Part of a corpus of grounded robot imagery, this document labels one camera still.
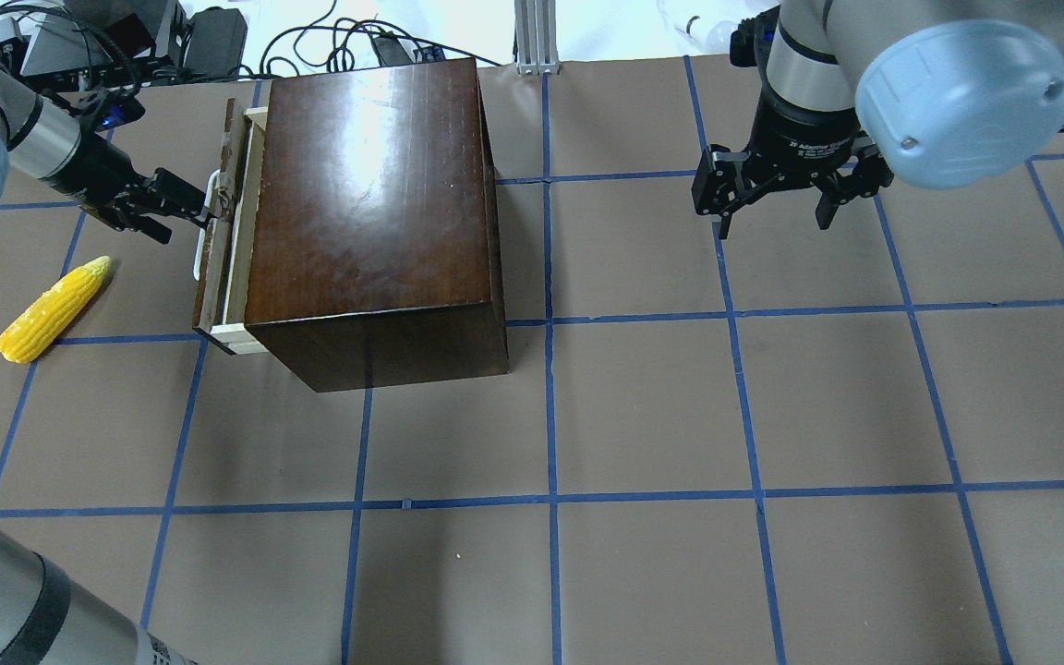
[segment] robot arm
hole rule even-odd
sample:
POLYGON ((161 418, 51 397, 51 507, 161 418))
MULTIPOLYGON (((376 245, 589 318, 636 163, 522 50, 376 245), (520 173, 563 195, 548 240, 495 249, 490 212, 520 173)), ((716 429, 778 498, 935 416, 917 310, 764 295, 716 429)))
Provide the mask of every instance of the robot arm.
POLYGON ((1064 130, 1064 1, 785 0, 743 22, 731 62, 760 69, 761 97, 746 148, 714 144, 697 168, 693 202, 721 238, 769 193, 815 186, 828 228, 895 172, 970 185, 1064 130))
POLYGON ((72 118, 47 98, 0 71, 0 197, 7 165, 68 195, 81 207, 118 231, 139 231, 166 244, 170 230, 147 214, 163 214, 206 226, 203 193, 166 169, 145 178, 130 156, 97 130, 115 105, 140 106, 124 94, 101 93, 87 113, 72 118))

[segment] wooden box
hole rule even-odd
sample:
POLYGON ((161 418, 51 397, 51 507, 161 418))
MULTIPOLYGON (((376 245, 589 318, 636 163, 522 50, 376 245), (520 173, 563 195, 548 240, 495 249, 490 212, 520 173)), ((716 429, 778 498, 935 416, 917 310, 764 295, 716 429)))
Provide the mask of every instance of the wooden box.
POLYGON ((317 392, 508 371, 472 60, 275 81, 226 137, 196 330, 317 392))

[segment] tiled surface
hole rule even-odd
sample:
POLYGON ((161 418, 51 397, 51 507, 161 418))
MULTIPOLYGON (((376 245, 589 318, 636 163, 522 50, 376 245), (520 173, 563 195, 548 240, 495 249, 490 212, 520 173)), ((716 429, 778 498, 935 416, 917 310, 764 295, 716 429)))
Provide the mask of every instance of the tiled surface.
POLYGON ((1064 493, 971 495, 1018 662, 1064 662, 1064 493))
MULTIPOLYGON (((715 56, 482 74, 508 376, 316 396, 201 356, 189 223, 0 207, 0 332, 119 261, 0 360, 0 525, 202 662, 1064 662, 1064 155, 1044 199, 898 185, 819 232, 794 193, 717 244, 688 67, 742 147, 757 72, 715 56)), ((232 94, 116 138, 202 185, 232 94)))

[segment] yellow corn cob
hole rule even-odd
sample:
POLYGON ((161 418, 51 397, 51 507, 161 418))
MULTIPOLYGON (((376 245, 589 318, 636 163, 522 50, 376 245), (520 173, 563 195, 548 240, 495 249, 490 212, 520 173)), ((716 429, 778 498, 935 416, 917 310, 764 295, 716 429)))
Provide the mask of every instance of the yellow corn cob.
POLYGON ((3 358, 11 362, 37 359, 101 288, 109 265, 109 256, 98 257, 65 275, 51 289, 44 290, 44 295, 1 333, 3 358))

